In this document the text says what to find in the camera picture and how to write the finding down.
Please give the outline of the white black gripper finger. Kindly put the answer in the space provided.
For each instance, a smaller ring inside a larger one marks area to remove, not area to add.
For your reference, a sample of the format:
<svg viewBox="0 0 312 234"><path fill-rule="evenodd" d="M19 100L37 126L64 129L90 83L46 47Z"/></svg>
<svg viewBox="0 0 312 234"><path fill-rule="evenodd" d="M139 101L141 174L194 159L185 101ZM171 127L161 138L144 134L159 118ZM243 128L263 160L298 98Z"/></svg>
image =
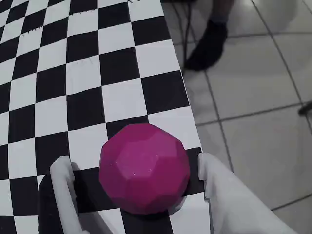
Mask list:
<svg viewBox="0 0 312 234"><path fill-rule="evenodd" d="M39 185L39 234L106 234L98 214L79 217L69 156L55 160Z"/></svg>

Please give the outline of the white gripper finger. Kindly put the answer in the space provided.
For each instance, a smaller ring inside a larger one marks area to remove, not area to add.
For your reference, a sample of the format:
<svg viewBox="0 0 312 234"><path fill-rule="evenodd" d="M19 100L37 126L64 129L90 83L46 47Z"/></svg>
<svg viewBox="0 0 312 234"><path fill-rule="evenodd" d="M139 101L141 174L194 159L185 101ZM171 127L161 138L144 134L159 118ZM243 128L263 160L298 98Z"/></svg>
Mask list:
<svg viewBox="0 0 312 234"><path fill-rule="evenodd" d="M295 233L214 155L198 155L198 178L204 182L216 234Z"/></svg>

